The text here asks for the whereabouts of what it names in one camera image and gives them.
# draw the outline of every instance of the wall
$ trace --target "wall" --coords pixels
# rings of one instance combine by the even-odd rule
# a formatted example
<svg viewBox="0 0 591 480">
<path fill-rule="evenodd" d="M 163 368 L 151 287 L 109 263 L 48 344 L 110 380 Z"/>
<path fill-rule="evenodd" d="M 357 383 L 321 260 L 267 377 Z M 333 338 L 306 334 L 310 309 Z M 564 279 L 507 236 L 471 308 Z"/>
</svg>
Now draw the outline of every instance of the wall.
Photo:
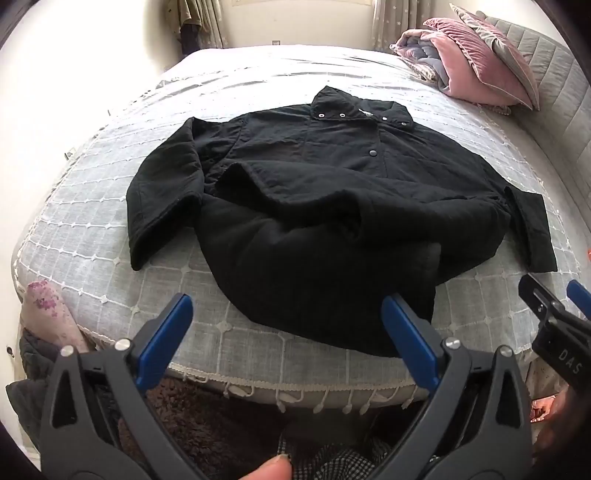
<svg viewBox="0 0 591 480">
<path fill-rule="evenodd" d="M 281 44 L 369 48 L 374 8 L 336 0 L 222 1 L 231 47 Z"/>
<path fill-rule="evenodd" d="M 449 3 L 450 0 L 434 0 L 433 16 L 457 18 Z M 491 17 L 523 25 L 566 45 L 556 27 L 534 0 L 457 0 L 452 3 L 469 12 L 480 10 Z"/>
<path fill-rule="evenodd" d="M 77 147 L 178 61 L 161 0 L 40 0 L 0 50 L 0 420 L 18 424 L 13 381 L 20 303 L 9 271 L 28 218 Z"/>
</svg>

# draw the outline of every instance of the headboard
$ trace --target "headboard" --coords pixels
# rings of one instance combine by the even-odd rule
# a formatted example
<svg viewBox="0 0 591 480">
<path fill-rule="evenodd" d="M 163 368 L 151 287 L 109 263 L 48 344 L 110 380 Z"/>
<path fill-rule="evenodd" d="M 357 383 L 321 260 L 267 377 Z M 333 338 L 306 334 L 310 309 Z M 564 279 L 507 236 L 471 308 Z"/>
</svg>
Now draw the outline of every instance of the headboard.
<svg viewBox="0 0 591 480">
<path fill-rule="evenodd" d="M 564 45 L 529 28 L 482 12 L 523 54 L 540 90 L 540 111 L 512 107 L 521 126 L 544 150 L 585 223 L 591 228 L 591 88 Z"/>
</svg>

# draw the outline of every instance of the hand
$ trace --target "hand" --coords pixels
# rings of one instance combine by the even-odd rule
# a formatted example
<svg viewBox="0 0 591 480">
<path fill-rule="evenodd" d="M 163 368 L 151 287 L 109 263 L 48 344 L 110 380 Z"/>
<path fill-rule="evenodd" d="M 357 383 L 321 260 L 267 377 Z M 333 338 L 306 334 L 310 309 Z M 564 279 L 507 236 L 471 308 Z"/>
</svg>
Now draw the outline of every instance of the hand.
<svg viewBox="0 0 591 480">
<path fill-rule="evenodd" d="M 277 455 L 241 480 L 291 480 L 291 463 L 287 455 Z"/>
</svg>

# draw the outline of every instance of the metal bolt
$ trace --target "metal bolt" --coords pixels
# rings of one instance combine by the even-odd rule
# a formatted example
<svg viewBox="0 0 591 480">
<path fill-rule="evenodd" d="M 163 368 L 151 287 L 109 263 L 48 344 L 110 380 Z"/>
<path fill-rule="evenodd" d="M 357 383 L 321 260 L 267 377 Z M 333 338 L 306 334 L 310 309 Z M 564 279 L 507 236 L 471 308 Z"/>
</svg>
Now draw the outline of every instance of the metal bolt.
<svg viewBox="0 0 591 480">
<path fill-rule="evenodd" d="M 501 345 L 499 347 L 499 353 L 502 356 L 509 358 L 509 357 L 513 356 L 513 349 L 508 345 Z"/>
<path fill-rule="evenodd" d="M 73 353 L 74 353 L 74 347 L 72 347 L 71 345 L 66 345 L 66 346 L 62 347 L 60 350 L 61 356 L 70 356 Z"/>
<path fill-rule="evenodd" d="M 462 343 L 455 337 L 447 337 L 445 339 L 445 346 L 450 350 L 457 350 L 462 346 Z"/>
<path fill-rule="evenodd" d="M 125 352 L 131 346 L 131 341 L 128 338 L 121 338 L 115 342 L 115 350 Z"/>
</svg>

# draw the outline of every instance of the white bedspread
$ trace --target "white bedspread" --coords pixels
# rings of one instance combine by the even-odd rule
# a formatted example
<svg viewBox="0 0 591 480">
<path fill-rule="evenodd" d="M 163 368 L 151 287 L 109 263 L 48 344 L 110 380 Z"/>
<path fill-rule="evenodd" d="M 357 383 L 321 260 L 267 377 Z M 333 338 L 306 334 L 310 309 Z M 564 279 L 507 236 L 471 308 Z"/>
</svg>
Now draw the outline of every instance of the white bedspread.
<svg viewBox="0 0 591 480">
<path fill-rule="evenodd" d="M 189 228 L 142 271 L 129 265 L 125 192 L 148 153 L 190 116 L 225 121 L 309 103 L 325 85 L 402 103 L 415 121 L 482 155 L 514 185 L 542 193 L 560 270 L 543 279 L 564 297 L 580 269 L 561 218 L 530 165 L 486 113 L 413 78 L 392 55 L 307 46 L 204 50 L 169 70 L 77 152 L 20 248 L 17 283 L 22 288 L 49 278 L 60 284 L 83 330 L 108 341 L 133 336 L 173 293 L 191 295 L 193 325 L 171 367 L 228 394 L 317 410 L 408 399 L 415 389 L 399 359 L 333 348 L 247 320 L 217 287 Z M 510 345 L 525 365 L 537 321 L 517 295 L 523 272 L 508 235 L 493 259 L 437 289 L 433 324 L 471 348 Z"/>
</svg>

